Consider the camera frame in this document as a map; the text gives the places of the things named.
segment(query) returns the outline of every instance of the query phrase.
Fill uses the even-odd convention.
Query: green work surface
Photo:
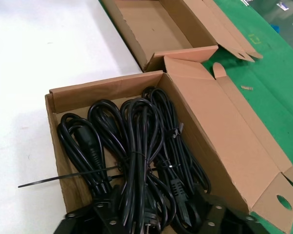
[[[214,62],[224,66],[293,163],[293,49],[252,7],[239,0],[215,2],[263,59],[241,61],[220,48],[204,66],[210,71]],[[243,90],[242,85],[253,90]],[[270,233],[283,233],[262,218],[259,221]]]

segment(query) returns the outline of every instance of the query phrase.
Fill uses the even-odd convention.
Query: corrugated cardboard
[[[219,45],[239,59],[254,61],[259,54],[213,0],[184,0]]]
[[[51,134],[59,175],[76,172],[58,140],[56,127],[66,112],[87,116],[88,107],[100,99],[121,105],[139,96],[148,86],[164,89],[184,123],[182,135],[193,155],[202,164],[212,193],[222,196],[231,207],[255,211],[279,229],[289,233],[293,222],[293,187],[281,174],[267,150],[254,134],[234,103],[198,62],[165,57],[169,75],[150,72],[112,78],[50,90],[46,95]],[[106,152],[107,167],[116,160]],[[108,171],[109,175],[117,169]],[[60,181],[67,211],[91,202],[87,186],[80,177]],[[286,198],[292,210],[276,198]]]
[[[216,41],[182,0],[102,3],[143,71],[162,70],[164,55],[193,61],[204,56],[208,60],[218,49]]]
[[[257,123],[254,121],[254,111],[249,111],[250,115],[245,119],[245,115],[240,112],[241,105],[236,107],[239,99],[232,101],[231,90],[223,90],[219,81],[223,79],[224,69],[218,69],[219,64],[214,67],[216,77],[220,77],[215,80],[197,62],[165,58],[165,64],[169,76],[200,124],[201,132],[205,133],[206,141],[213,146],[213,156],[218,157],[224,165],[235,189],[247,204],[247,209],[289,233],[293,222],[293,187],[269,154],[279,149],[268,144],[271,139],[262,143],[258,137],[261,135],[254,133],[253,129],[254,123]],[[208,157],[201,156],[200,162],[203,168],[210,166],[210,154]],[[207,170],[212,184],[220,180],[210,173]],[[227,189],[233,190],[222,186],[213,192],[225,196],[236,208],[244,209],[238,203],[235,204],[235,197],[225,195],[224,190]],[[284,197],[292,209],[286,209],[277,200],[277,195]]]
[[[251,127],[252,131],[264,146],[265,150],[269,153],[279,170],[293,183],[293,165],[287,158],[284,151],[275,141],[269,130],[264,126],[260,118],[253,111],[252,107],[240,93],[235,84],[227,76],[224,67],[222,67],[219,63],[215,63],[213,70],[218,84],[238,109],[247,124]]]
[[[212,0],[101,1],[143,71],[163,70],[164,56],[208,60],[217,44],[239,59],[262,57]]]

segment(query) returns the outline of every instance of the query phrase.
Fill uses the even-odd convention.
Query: open cardboard box
[[[227,77],[224,69],[217,64],[214,79],[199,62],[165,57],[165,64],[168,73],[149,72],[50,90],[46,106],[58,174],[76,172],[56,133],[66,112],[86,117],[95,101],[110,99],[121,105],[128,98],[139,96],[146,87],[158,86],[175,104],[178,118],[184,123],[184,140],[208,174],[212,194],[225,198],[233,208],[256,212],[289,233],[293,187],[228,95],[230,89],[222,84]],[[105,155],[107,167],[114,166],[114,157],[109,152]],[[108,173],[113,175],[117,169]],[[60,184],[68,212],[91,202],[82,178],[63,179]],[[278,195],[290,203],[291,209],[278,201]]]
[[[262,57],[212,0],[101,1],[143,71],[163,70],[164,56],[208,60],[218,44],[239,59]]]

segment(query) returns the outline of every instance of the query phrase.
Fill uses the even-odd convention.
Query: black cable tie
[[[181,135],[183,130],[183,123],[180,123],[178,128],[171,129],[167,132],[167,138],[176,138],[177,136]]]
[[[52,177],[49,179],[42,179],[42,180],[39,180],[36,182],[19,185],[18,188],[23,188],[23,187],[27,187],[27,186],[31,186],[31,185],[35,185],[35,184],[41,184],[41,183],[45,183],[45,182],[49,182],[49,181],[53,181],[53,180],[57,180],[57,179],[67,179],[67,178],[71,178],[74,176],[82,176],[82,175],[97,173],[97,172],[101,172],[101,171],[108,171],[108,170],[112,170],[115,168],[117,168],[117,166],[108,167],[108,168],[104,168],[104,169],[100,169],[100,170],[88,171],[88,172],[79,172],[79,173],[72,173],[72,174],[68,174],[68,175],[60,175],[60,176]]]
[[[180,164],[174,164],[169,166],[158,166],[157,168],[160,170],[167,169],[167,168],[174,168],[174,167],[180,167]]]

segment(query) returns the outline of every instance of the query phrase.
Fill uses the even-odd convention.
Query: power cable bundle
[[[128,100],[120,110],[113,102],[101,100],[88,111],[104,145],[122,162],[120,216],[128,231],[135,223],[137,234],[144,228],[162,231],[176,213],[170,189],[150,169],[165,139],[159,118],[157,108],[145,98]]]
[[[128,232],[159,233],[171,222],[194,232],[198,224],[186,201],[193,196],[195,183],[210,192],[210,182],[178,127],[166,93],[149,87],[120,109],[110,100],[94,103],[88,120],[65,114],[58,135],[79,172],[105,168],[103,146],[116,157],[124,177],[118,213]],[[152,163],[159,177],[153,174]],[[93,196],[111,191],[106,171],[83,178]]]
[[[110,100],[94,103],[88,119],[64,114],[57,127],[68,158],[82,176],[92,204],[66,214],[55,234],[159,234],[171,225],[178,234],[265,234],[255,218],[209,195],[210,181],[184,142],[176,109],[167,94],[148,87],[119,109]],[[117,165],[106,168],[104,147]],[[118,168],[121,175],[108,176]],[[113,188],[110,181],[123,178]]]

